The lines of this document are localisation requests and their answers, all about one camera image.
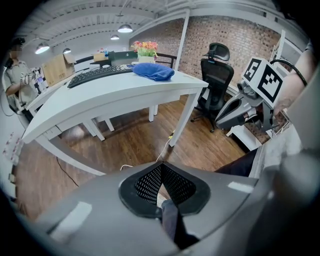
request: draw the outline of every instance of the black office chair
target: black office chair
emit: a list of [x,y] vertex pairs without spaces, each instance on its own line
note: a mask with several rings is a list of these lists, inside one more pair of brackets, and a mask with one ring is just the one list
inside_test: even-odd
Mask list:
[[207,87],[209,89],[209,95],[207,99],[203,98],[206,92],[206,88],[204,88],[198,99],[199,107],[195,107],[195,109],[202,112],[202,114],[192,118],[190,121],[194,122],[201,117],[208,118],[212,125],[210,132],[213,133],[215,131],[214,119],[225,104],[224,96],[234,76],[234,69],[226,63],[215,60],[216,58],[228,61],[230,58],[228,47],[221,43],[211,43],[209,52],[204,56],[208,56],[208,58],[201,59],[202,80],[209,83]]

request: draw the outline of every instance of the wooden floor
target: wooden floor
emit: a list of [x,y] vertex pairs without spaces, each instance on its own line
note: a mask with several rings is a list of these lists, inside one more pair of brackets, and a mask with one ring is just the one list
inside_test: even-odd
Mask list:
[[[103,166],[106,174],[119,172],[124,164],[136,166],[152,162],[175,129],[186,99],[182,96],[179,101],[159,105],[153,122],[149,122],[147,108],[112,118],[113,132],[101,122],[99,128],[105,136],[104,141],[92,137],[82,125],[64,132],[61,138],[75,151]],[[244,155],[237,143],[225,133],[218,129],[210,133],[210,123],[204,118],[194,123],[187,122],[176,145],[167,147],[162,159],[215,171]],[[59,162],[79,185],[95,177],[60,159]],[[17,178],[17,203],[23,206],[31,220],[76,188],[60,169],[56,157],[36,142],[23,146],[14,174]]]

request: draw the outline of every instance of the brick wall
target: brick wall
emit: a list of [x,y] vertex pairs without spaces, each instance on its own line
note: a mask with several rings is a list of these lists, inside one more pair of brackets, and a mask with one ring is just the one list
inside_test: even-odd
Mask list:
[[[155,41],[158,52],[177,55],[184,20],[177,19],[159,24],[130,40]],[[226,16],[190,17],[182,49],[179,70],[201,79],[200,59],[208,52],[209,44],[218,42],[230,50],[228,63],[234,69],[232,85],[241,79],[252,56],[269,60],[274,45],[280,39],[277,32],[248,20]]]

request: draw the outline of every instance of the white desk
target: white desk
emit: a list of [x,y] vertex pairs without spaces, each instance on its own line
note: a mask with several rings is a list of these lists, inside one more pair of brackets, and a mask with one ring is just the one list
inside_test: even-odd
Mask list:
[[148,108],[153,120],[155,105],[177,101],[189,95],[170,141],[173,147],[197,104],[202,88],[208,84],[190,75],[175,72],[170,81],[156,82],[134,73],[102,77],[74,88],[60,87],[37,112],[23,140],[36,140],[49,152],[65,162],[96,175],[106,170],[69,148],[59,137],[63,131],[87,120],[105,120]]
[[[66,79],[56,83],[53,86],[50,86],[46,91],[38,95],[32,102],[28,104],[28,106],[25,108],[26,110],[29,110],[30,113],[35,116],[37,113],[37,108],[41,107],[54,93],[56,90],[58,90],[61,86],[63,86],[65,83],[68,83],[72,78],[74,78],[76,75],[79,75],[78,73],[75,73]],[[108,128],[110,131],[114,131],[114,127],[111,124],[110,120],[105,120]],[[98,136],[101,141],[103,141],[105,138],[100,132],[100,130],[97,127],[97,124],[95,120],[87,120],[86,122],[83,122],[83,125],[85,128],[90,132],[92,136]]]

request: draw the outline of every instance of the human arm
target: human arm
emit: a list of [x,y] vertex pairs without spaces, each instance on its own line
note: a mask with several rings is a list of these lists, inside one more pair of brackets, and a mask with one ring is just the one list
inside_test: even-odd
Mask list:
[[[301,54],[295,67],[300,71],[308,83],[313,76],[316,65],[317,60],[313,52],[310,49],[307,49]],[[274,115],[277,115],[281,110],[290,107],[305,88],[304,83],[294,70],[283,79],[282,87],[279,100],[274,108]]]
[[22,86],[23,86],[22,83],[12,84],[6,89],[5,94],[7,96],[13,95],[16,92],[18,92]]
[[18,92],[23,86],[27,85],[30,81],[29,77],[26,76],[22,79],[19,83],[12,83],[9,75],[5,72],[4,73],[4,83],[5,83],[5,94],[7,96],[13,95]]

